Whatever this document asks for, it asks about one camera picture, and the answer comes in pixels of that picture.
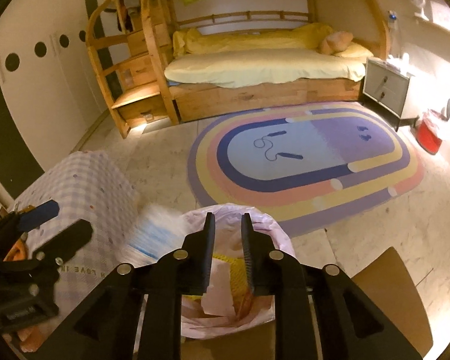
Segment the white wardrobe with holes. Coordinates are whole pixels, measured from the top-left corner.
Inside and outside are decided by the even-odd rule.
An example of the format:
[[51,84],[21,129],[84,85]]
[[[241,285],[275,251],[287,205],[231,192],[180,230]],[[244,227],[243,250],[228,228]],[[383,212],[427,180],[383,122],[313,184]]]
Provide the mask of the white wardrobe with holes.
[[105,112],[85,45],[97,0],[11,0],[0,17],[0,184],[18,197]]

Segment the wooden chair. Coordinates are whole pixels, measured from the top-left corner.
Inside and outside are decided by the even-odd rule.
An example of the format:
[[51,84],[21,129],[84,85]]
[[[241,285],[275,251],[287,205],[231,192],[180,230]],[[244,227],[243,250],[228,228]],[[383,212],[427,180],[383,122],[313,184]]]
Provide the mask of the wooden chair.
[[[424,304],[398,252],[390,247],[353,277],[376,306],[401,331],[423,357],[433,347]],[[182,359],[273,359],[275,324],[220,336],[210,340],[186,340]]]

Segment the wooden stair drawers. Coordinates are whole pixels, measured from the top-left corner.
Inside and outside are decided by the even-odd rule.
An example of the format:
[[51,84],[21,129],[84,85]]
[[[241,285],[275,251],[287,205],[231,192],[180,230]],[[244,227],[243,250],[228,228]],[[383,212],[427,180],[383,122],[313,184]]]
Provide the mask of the wooden stair drawers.
[[168,118],[179,121],[164,69],[171,59],[166,0],[104,0],[92,12],[86,46],[120,135]]

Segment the pink trash bag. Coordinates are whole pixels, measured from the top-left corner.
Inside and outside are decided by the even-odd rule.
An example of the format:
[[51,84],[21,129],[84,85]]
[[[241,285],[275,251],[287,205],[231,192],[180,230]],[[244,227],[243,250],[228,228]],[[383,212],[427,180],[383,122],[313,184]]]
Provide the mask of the pink trash bag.
[[227,203],[182,215],[187,230],[204,227],[212,213],[215,239],[209,286],[203,296],[182,297],[181,335],[208,340],[241,332],[275,319],[273,297],[255,297],[247,281],[241,240],[242,215],[249,214],[253,229],[269,236],[278,250],[295,255],[289,236],[268,214],[252,206]]

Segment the wooden bunk bed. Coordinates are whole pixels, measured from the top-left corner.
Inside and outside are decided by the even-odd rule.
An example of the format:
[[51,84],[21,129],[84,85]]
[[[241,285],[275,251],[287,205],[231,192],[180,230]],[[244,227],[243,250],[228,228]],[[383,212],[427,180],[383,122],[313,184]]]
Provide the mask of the wooden bunk bed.
[[[306,3],[296,28],[249,28],[253,20],[283,21],[285,10],[239,10],[178,20],[175,0],[140,0],[145,41],[173,123],[261,107],[306,102],[354,102],[366,57],[385,55],[388,36],[376,0],[355,0],[372,34],[353,38],[362,54],[325,46],[339,29],[324,0]],[[181,0],[191,9],[213,0]],[[267,0],[274,3],[278,0]]]

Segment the grey nightstand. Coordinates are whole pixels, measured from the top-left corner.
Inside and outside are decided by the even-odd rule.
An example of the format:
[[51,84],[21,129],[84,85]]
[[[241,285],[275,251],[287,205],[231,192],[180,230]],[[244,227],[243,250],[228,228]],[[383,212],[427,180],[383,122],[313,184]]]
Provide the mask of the grey nightstand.
[[414,128],[419,121],[419,80],[378,58],[369,58],[365,67],[362,86],[365,98],[390,114],[396,131],[404,126]]

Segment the cream bed sheet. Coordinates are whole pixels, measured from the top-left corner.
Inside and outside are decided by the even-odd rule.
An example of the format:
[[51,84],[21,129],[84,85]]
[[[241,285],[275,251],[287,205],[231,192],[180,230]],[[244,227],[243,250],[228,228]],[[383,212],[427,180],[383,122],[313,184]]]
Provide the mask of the cream bed sheet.
[[250,49],[185,55],[172,61],[164,75],[180,84],[212,84],[227,89],[299,79],[358,82],[365,76],[367,59],[321,55],[310,49]]

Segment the yellow blanket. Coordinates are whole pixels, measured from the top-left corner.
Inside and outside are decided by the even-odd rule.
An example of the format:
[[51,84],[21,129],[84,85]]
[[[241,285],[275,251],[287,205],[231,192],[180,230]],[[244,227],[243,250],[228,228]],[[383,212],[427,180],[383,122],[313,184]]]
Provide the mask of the yellow blanket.
[[[294,29],[276,29],[264,33],[215,33],[204,35],[197,28],[174,32],[173,56],[205,55],[244,50],[303,49],[318,52],[320,42],[326,36],[339,32],[322,23],[305,24]],[[349,47],[332,56],[366,59],[374,54],[354,40]]]

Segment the pink pillow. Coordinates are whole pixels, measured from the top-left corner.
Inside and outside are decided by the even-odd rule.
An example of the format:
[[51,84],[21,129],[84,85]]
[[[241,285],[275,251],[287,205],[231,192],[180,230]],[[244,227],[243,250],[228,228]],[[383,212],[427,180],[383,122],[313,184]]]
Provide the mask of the pink pillow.
[[322,55],[334,55],[345,51],[353,41],[353,33],[339,31],[326,36],[319,44],[318,52]]

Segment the checkered tablecloth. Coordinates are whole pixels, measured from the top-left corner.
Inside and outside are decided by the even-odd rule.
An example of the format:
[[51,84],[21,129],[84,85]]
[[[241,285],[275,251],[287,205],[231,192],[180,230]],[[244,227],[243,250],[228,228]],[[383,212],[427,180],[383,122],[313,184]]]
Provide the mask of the checkered tablecloth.
[[58,269],[55,302],[59,314],[38,326],[44,337],[118,265],[119,248],[138,215],[137,192],[103,151],[69,155],[29,186],[14,207],[21,210],[48,200],[58,203],[59,214],[29,233],[29,253],[80,219],[91,224],[93,234],[91,241]]

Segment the white table fan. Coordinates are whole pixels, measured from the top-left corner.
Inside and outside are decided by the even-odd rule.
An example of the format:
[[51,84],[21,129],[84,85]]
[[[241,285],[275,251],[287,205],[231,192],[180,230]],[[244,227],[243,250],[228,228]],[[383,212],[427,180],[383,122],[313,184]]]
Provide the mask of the white table fan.
[[414,16],[424,21],[429,21],[429,18],[425,14],[426,0],[409,0],[412,6],[415,8]]

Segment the colourful oval rug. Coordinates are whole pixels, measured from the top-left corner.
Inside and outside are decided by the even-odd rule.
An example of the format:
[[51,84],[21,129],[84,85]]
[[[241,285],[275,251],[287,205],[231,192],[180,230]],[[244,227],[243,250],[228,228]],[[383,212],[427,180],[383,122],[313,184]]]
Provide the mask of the colourful oval rug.
[[296,236],[411,191],[424,165],[375,112],[325,102],[219,117],[193,143],[187,176],[201,205],[252,206]]

